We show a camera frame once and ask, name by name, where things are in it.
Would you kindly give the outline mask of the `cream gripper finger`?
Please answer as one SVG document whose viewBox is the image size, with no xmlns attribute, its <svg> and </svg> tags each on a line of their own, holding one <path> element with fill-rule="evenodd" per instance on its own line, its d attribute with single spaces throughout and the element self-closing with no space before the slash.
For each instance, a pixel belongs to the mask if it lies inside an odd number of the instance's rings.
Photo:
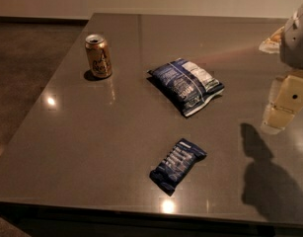
<svg viewBox="0 0 303 237">
<path fill-rule="evenodd" d="M 284 27 L 276 30 L 270 37 L 265 39 L 259 46 L 259 50 L 269 54 L 279 53 L 281 36 L 283 33 Z"/>
<path fill-rule="evenodd" d="M 295 114 L 284 110 L 277 110 L 271 105 L 265 107 L 261 130 L 264 133 L 276 135 L 284 131 L 293 121 Z"/>
</svg>

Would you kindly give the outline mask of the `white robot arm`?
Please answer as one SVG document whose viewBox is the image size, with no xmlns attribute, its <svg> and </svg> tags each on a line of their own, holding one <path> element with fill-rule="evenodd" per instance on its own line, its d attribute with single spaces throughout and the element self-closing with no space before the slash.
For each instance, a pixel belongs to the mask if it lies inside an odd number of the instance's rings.
<svg viewBox="0 0 303 237">
<path fill-rule="evenodd" d="M 271 84 L 261 130 L 268 134 L 283 131 L 303 109 L 303 2 L 285 25 L 264 40 L 259 50 L 278 53 L 291 68 Z"/>
</svg>

